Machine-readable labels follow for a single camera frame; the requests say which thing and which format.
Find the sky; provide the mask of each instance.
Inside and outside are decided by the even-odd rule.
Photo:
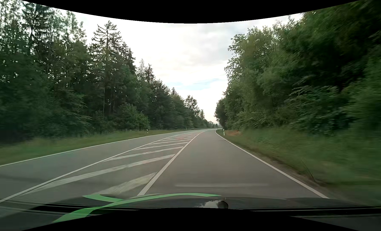
[[[122,39],[133,51],[138,67],[141,59],[152,65],[156,78],[169,88],[174,87],[185,99],[188,95],[198,101],[208,121],[214,117],[216,103],[227,87],[224,68],[232,57],[228,51],[236,34],[248,28],[286,23],[288,16],[214,24],[167,24],[107,18],[75,12],[84,22],[87,42],[91,42],[97,25],[110,20],[121,31]],[[291,15],[295,20],[301,14]]]

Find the black border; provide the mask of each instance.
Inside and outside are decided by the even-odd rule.
[[[73,12],[159,23],[223,23],[273,18],[355,1],[244,1],[244,2],[126,2],[30,0],[28,2]]]

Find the grass verge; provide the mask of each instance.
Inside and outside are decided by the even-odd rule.
[[[381,137],[312,136],[285,128],[225,131],[226,139],[354,202],[381,205]]]
[[[150,130],[149,134],[140,131],[113,132],[109,134],[64,139],[38,138],[14,145],[0,145],[0,165],[98,144],[179,131],[183,130]]]

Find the road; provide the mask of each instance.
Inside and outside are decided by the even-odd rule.
[[[147,136],[0,166],[0,205],[10,199],[49,203],[95,193],[324,197],[215,131]],[[0,208],[0,217],[6,215]]]

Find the dirt patch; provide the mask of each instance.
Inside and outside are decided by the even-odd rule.
[[[239,135],[241,135],[240,131],[225,131],[224,133],[227,136],[239,136]]]

